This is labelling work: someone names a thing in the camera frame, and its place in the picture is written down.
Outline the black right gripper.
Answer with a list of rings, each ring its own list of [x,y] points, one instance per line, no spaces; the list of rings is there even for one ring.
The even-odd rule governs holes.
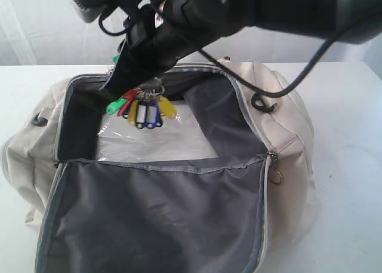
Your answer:
[[[260,0],[125,0],[127,45],[99,93],[114,101],[182,58],[253,26]]]

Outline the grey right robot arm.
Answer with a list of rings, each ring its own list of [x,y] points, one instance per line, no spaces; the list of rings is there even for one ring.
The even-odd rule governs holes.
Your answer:
[[[288,94],[337,42],[361,44],[381,32],[381,0],[82,0],[103,21],[120,8],[128,15],[123,47],[104,89],[119,97],[161,76],[183,57],[246,27],[259,27],[323,39],[304,70],[287,88],[266,97]]]

